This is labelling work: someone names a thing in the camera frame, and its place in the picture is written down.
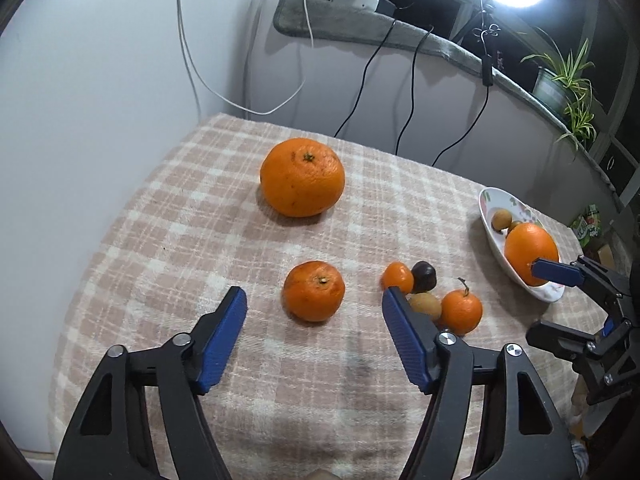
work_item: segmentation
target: fruit stem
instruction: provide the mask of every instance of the fruit stem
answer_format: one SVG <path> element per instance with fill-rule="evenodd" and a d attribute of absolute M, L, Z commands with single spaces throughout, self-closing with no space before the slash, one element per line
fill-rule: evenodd
<path fill-rule="evenodd" d="M 469 286 L 466 284 L 466 281 L 462 278 L 458 278 L 462 284 L 465 286 L 465 298 L 469 295 Z"/>

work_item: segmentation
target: table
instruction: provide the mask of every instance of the table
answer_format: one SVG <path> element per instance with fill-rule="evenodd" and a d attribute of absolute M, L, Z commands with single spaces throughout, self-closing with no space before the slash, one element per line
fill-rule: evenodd
<path fill-rule="evenodd" d="M 320 218 L 288 219 L 262 198 L 258 171 L 289 137 L 311 137 L 340 156 L 347 183 Z M 56 448 L 106 348 L 158 346 L 189 331 L 231 285 L 249 311 L 222 382 L 202 398 L 232 477 L 301 478 L 324 468 L 343 478 L 398 478 L 428 397 L 408 382 L 380 309 L 386 264 L 431 262 L 442 297 L 466 279 L 484 304 L 473 346 L 527 351 L 561 415 L 576 375 L 531 349 L 524 335 L 544 317 L 596 332 L 604 313 L 579 290 L 543 304 L 516 286 L 490 252 L 478 211 L 482 186 L 444 171 L 324 136 L 217 115 L 172 150 L 123 209 L 91 260 L 60 336 L 51 385 Z M 580 247 L 540 214 L 564 261 Z M 289 270 L 324 260 L 344 277 L 335 316 L 320 326 L 280 304 Z M 148 404 L 161 472 L 175 478 L 157 392 Z M 482 389 L 475 387 L 456 474 L 468 474 Z"/>

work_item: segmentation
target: metal screw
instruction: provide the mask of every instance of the metal screw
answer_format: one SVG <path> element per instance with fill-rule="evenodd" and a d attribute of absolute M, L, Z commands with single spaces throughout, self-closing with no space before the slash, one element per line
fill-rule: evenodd
<path fill-rule="evenodd" d="M 516 343 L 509 343 L 507 345 L 507 354 L 518 357 L 519 355 L 522 355 L 522 347 L 520 345 L 516 345 Z"/>
<path fill-rule="evenodd" d="M 173 341 L 176 346 L 185 346 L 191 342 L 191 336 L 183 332 L 181 334 L 174 335 L 174 338 L 171 339 L 171 341 Z"/>
<path fill-rule="evenodd" d="M 107 350 L 109 357 L 120 357 L 122 354 L 124 354 L 124 346 L 122 345 L 113 345 Z"/>
<path fill-rule="evenodd" d="M 441 332 L 438 339 L 443 345 L 453 345 L 458 339 L 451 332 Z"/>

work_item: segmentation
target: floral plate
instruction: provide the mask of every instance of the floral plate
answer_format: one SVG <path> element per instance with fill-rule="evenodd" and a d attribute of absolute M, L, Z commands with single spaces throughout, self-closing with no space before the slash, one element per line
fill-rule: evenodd
<path fill-rule="evenodd" d="M 532 222 L 543 227 L 535 213 L 516 197 L 506 191 L 497 189 L 497 187 L 485 187 L 478 196 L 478 206 L 480 207 L 480 216 L 482 218 L 482 224 L 484 224 L 484 230 L 489 238 L 489 246 L 494 253 L 495 259 L 498 260 L 498 263 L 504 269 L 504 272 L 529 294 L 541 301 L 553 303 L 562 298 L 564 285 L 546 282 L 544 285 L 530 286 L 523 282 L 521 277 L 513 270 L 507 258 L 504 257 L 504 241 L 506 238 L 504 232 L 497 233 L 491 227 L 491 218 L 498 209 L 506 209 L 509 211 L 514 220 Z"/>

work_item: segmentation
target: orange fruit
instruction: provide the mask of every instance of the orange fruit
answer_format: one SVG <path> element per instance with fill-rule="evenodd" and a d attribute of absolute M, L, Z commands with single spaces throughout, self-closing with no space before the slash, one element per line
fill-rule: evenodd
<path fill-rule="evenodd" d="M 438 324 L 448 327 L 455 335 L 463 336 L 471 332 L 482 319 L 482 303 L 469 292 L 465 280 L 458 278 L 464 289 L 452 290 L 442 298 L 442 314 Z"/>
<path fill-rule="evenodd" d="M 338 269 L 324 262 L 294 267 L 284 280 L 284 307 L 305 321 L 325 321 L 336 313 L 344 297 Z"/>
<path fill-rule="evenodd" d="M 504 242 L 504 257 L 522 281 L 530 286 L 540 286 L 540 280 L 531 273 L 531 264 L 537 258 L 559 261 L 558 247 L 554 239 L 542 227 L 532 223 L 518 224 Z"/>
<path fill-rule="evenodd" d="M 332 207 L 344 190 L 344 168 L 334 150 L 312 139 L 276 145 L 260 168 L 266 201 L 284 216 L 314 216 Z"/>
<path fill-rule="evenodd" d="M 397 286 L 403 294 L 409 294 L 414 289 L 414 276 L 411 269 L 401 262 L 393 262 L 388 265 L 380 278 L 382 288 Z"/>

